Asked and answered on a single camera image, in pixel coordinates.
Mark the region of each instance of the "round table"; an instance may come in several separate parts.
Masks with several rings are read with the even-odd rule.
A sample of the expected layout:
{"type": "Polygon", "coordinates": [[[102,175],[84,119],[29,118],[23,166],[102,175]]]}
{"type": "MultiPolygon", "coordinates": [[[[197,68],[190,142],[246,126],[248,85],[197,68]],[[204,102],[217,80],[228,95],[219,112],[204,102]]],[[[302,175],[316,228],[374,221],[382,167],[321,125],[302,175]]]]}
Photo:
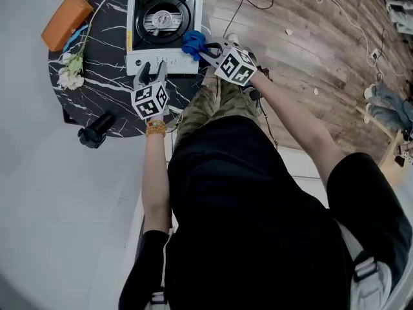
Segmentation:
{"type": "MultiPolygon", "coordinates": [[[[96,10],[103,0],[87,0],[96,10]]],[[[136,114],[131,104],[134,77],[126,74],[126,10],[128,0],[106,0],[97,12],[90,29],[88,42],[83,51],[82,87],[75,90],[61,88],[59,69],[64,65],[62,52],[49,52],[49,74],[54,92],[63,108],[78,124],[87,127],[105,112],[111,112],[116,121],[108,136],[133,137],[145,134],[146,124],[136,114]]],[[[203,26],[209,27],[207,17],[203,26]]],[[[79,36],[67,50],[79,52],[84,36],[79,36]]],[[[191,102],[201,87],[207,66],[199,64],[196,75],[169,75],[169,111],[165,122],[173,120],[191,102]]]]}

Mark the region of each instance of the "yellow sticker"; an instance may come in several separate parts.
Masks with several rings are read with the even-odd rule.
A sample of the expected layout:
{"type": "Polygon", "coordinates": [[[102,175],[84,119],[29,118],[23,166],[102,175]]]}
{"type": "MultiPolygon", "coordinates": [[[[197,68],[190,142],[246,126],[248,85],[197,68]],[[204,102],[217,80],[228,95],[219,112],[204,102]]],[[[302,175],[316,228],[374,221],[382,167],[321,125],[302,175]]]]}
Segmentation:
{"type": "Polygon", "coordinates": [[[128,31],[126,35],[126,50],[128,52],[132,50],[132,31],[128,31]]]}

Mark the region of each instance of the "blue cloth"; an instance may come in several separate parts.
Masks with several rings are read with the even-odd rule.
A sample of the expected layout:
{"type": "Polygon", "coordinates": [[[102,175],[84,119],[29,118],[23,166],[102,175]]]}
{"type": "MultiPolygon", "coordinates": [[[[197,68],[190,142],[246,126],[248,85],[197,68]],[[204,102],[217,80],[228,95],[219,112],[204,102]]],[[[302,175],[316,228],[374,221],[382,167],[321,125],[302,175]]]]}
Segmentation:
{"type": "Polygon", "coordinates": [[[191,54],[194,61],[199,61],[201,56],[199,51],[207,50],[204,47],[205,36],[199,31],[188,31],[183,36],[182,51],[186,54],[191,54]]]}
{"type": "Polygon", "coordinates": [[[66,52],[67,48],[69,47],[70,43],[75,40],[77,37],[79,37],[79,34],[86,28],[89,27],[89,24],[82,26],[78,31],[76,31],[72,37],[70,37],[69,41],[66,43],[65,47],[63,47],[63,53],[66,52]]]}

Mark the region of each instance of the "leg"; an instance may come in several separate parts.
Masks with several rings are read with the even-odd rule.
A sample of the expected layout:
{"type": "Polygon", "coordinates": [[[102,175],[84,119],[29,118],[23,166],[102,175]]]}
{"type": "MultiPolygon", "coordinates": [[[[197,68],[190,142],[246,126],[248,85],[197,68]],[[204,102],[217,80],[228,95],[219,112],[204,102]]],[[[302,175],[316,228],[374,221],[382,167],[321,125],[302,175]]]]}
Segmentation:
{"type": "Polygon", "coordinates": [[[372,98],[379,98],[390,105],[399,114],[399,119],[403,122],[405,129],[411,129],[412,122],[410,120],[413,120],[413,106],[409,102],[403,102],[398,94],[388,88],[383,81],[372,87],[371,94],[372,98]]]}
{"type": "Polygon", "coordinates": [[[203,85],[187,108],[182,112],[182,122],[177,128],[176,144],[203,126],[213,115],[216,95],[203,85]]]}
{"type": "Polygon", "coordinates": [[[256,104],[251,100],[250,93],[255,90],[253,87],[241,92],[238,85],[221,80],[221,104],[218,111],[212,116],[210,121],[226,116],[244,116],[252,119],[261,127],[258,120],[256,104]]]}
{"type": "Polygon", "coordinates": [[[376,118],[381,124],[383,124],[387,129],[397,132],[402,130],[404,132],[405,125],[401,121],[399,114],[385,107],[369,105],[367,113],[376,118]]]}

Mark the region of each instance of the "black and white cube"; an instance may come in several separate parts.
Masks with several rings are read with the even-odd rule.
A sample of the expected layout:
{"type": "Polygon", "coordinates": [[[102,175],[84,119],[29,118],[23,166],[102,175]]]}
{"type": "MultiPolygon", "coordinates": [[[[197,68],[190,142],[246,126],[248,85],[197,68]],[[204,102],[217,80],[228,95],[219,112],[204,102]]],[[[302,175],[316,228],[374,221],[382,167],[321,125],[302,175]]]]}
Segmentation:
{"type": "Polygon", "coordinates": [[[247,51],[232,47],[222,63],[217,67],[215,75],[239,86],[245,86],[257,71],[247,51]]]}
{"type": "Polygon", "coordinates": [[[131,93],[132,106],[141,119],[159,115],[169,99],[165,84],[161,81],[131,93]]]}

